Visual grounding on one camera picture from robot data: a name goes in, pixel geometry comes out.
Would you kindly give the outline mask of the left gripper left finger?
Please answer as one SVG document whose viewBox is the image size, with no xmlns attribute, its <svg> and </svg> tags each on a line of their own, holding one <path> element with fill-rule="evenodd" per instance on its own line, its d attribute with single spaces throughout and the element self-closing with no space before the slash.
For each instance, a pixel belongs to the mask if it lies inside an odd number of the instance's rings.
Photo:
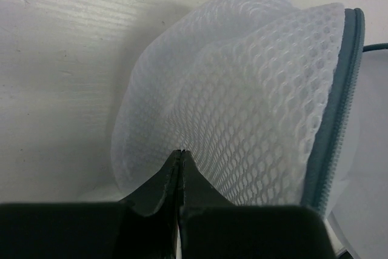
<svg viewBox="0 0 388 259">
<path fill-rule="evenodd" d="M 179 152 L 123 199 L 1 204 L 2 258 L 175 258 Z"/>
</svg>

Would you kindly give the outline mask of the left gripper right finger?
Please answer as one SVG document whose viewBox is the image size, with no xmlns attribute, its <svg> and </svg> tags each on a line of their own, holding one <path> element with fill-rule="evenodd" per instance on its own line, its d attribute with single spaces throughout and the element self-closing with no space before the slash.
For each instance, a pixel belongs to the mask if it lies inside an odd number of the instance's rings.
<svg viewBox="0 0 388 259">
<path fill-rule="evenodd" d="M 188 151 L 179 167 L 183 258 L 335 258 L 326 227 L 301 206 L 235 206 L 199 172 Z"/>
</svg>

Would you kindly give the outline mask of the white mesh laundry bag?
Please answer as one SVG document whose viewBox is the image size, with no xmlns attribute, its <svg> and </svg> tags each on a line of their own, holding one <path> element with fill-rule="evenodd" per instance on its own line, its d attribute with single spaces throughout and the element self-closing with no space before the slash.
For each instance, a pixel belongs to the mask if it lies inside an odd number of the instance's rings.
<svg viewBox="0 0 388 259">
<path fill-rule="evenodd" d="M 133 192 L 174 150 L 238 205 L 305 205 L 353 258 L 387 257 L 387 44 L 331 3 L 211 0 L 138 58 L 112 134 Z"/>
</svg>

